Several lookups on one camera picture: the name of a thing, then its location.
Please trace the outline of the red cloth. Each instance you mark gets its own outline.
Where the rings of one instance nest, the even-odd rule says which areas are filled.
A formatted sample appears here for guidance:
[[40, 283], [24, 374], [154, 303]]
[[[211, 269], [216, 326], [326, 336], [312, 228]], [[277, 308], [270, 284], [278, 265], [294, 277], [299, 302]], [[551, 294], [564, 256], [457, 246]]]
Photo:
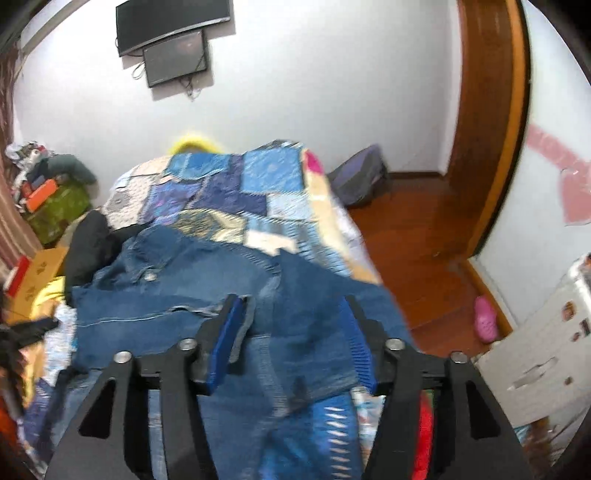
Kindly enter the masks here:
[[423, 392], [420, 402], [417, 447], [412, 480], [426, 480], [429, 473], [433, 447], [434, 412], [431, 395]]

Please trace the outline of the blue patchwork quilt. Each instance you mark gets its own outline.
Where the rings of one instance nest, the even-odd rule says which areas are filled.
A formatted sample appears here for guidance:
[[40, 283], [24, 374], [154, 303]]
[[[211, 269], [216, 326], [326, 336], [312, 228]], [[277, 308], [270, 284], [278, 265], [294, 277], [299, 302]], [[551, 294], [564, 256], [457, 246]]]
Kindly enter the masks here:
[[289, 251], [335, 273], [379, 284], [363, 236], [315, 154], [274, 141], [242, 154], [211, 146], [140, 163], [101, 208], [109, 224], [167, 225], [269, 255]]

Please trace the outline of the lower wall monitor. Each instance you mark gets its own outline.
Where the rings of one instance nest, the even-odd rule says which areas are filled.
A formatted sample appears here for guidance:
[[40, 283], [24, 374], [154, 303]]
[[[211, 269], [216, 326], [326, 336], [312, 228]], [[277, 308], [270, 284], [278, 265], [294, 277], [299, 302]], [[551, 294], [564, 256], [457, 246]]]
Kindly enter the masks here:
[[188, 79], [209, 68], [204, 30], [193, 30], [152, 43], [142, 49], [147, 85]]

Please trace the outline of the yellow foam headboard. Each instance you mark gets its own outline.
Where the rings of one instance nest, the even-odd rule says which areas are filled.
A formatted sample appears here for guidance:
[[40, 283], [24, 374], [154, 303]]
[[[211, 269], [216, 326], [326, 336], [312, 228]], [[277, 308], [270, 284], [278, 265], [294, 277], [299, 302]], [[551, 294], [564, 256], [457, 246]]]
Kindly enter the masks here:
[[169, 155], [184, 153], [221, 154], [224, 148], [211, 137], [195, 131], [185, 131], [177, 135], [167, 150]]

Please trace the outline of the purple grey backpack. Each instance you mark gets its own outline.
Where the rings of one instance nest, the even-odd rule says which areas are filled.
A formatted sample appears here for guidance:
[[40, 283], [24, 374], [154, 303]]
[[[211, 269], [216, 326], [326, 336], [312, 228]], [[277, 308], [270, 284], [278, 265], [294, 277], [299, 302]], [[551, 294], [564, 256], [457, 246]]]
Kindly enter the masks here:
[[327, 177], [332, 193], [346, 207], [369, 203], [389, 179], [383, 152], [377, 144], [356, 152]]

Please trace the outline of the green storage box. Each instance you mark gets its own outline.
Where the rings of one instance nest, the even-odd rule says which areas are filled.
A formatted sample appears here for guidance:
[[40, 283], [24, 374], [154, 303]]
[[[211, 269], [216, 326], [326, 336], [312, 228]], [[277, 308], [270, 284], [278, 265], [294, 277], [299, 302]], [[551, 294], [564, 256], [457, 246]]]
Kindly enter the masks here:
[[55, 193], [25, 220], [43, 246], [55, 244], [67, 227], [91, 209], [86, 188], [77, 182], [60, 185]]

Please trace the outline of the pink slipper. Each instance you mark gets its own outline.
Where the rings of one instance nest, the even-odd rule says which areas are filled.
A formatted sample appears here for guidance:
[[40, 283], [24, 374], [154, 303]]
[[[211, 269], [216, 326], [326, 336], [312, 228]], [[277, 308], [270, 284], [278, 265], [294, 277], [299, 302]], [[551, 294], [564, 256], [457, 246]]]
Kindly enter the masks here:
[[497, 312], [485, 296], [478, 296], [474, 302], [474, 329], [485, 344], [495, 342], [499, 336]]

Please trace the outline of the wall monitor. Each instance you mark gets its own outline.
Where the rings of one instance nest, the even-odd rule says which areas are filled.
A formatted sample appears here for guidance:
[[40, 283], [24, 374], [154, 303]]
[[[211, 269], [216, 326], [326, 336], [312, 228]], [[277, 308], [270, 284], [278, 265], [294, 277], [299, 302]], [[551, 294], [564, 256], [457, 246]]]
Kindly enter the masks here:
[[228, 22], [228, 0], [132, 0], [115, 8], [119, 56], [186, 31]]
[[142, 49], [147, 85], [188, 79], [209, 68], [204, 30], [193, 30], [152, 43]]

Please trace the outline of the black garment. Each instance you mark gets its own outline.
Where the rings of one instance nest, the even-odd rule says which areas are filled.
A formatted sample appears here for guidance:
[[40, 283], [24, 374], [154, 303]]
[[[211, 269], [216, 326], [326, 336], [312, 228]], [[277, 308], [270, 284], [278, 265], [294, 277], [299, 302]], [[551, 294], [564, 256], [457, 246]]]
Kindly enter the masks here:
[[145, 228], [145, 225], [132, 224], [113, 229], [100, 211], [90, 211], [74, 230], [65, 256], [65, 303], [74, 308], [74, 288], [89, 284], [96, 272], [117, 258], [124, 242]]

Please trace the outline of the upper wall monitor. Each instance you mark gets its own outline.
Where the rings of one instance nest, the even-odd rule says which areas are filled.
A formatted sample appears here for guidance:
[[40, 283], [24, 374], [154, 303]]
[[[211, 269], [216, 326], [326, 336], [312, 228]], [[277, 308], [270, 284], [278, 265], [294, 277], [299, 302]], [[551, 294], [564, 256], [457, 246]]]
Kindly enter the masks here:
[[228, 22], [228, 0], [132, 0], [115, 8], [119, 56], [186, 31]]

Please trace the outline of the yellow duck blanket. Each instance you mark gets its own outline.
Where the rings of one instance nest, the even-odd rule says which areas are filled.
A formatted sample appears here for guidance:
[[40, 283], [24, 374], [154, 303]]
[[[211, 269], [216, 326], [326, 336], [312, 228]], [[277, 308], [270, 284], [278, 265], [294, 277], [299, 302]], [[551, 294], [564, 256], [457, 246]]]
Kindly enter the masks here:
[[33, 300], [30, 318], [52, 317], [58, 305], [65, 303], [65, 277], [58, 276], [43, 287]]

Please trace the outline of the orange box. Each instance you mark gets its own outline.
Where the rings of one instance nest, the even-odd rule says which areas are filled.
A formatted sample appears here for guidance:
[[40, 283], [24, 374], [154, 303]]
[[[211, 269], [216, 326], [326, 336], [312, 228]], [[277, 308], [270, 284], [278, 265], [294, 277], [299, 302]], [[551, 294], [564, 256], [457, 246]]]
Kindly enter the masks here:
[[54, 179], [45, 181], [27, 197], [25, 202], [27, 211], [29, 213], [34, 213], [57, 190], [58, 184]]

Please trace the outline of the blue denim jacket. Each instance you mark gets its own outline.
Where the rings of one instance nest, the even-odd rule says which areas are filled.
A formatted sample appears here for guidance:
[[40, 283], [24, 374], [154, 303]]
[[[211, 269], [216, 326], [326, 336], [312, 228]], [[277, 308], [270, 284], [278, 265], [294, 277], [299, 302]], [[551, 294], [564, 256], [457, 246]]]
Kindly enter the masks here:
[[358, 379], [339, 323], [352, 295], [389, 335], [411, 335], [390, 292], [280, 252], [198, 240], [162, 226], [127, 240], [114, 262], [73, 291], [79, 374], [50, 429], [59, 441], [121, 350], [158, 353], [197, 333], [226, 296], [247, 301], [242, 344], [221, 385], [200, 400], [222, 479], [358, 479], [352, 390]]

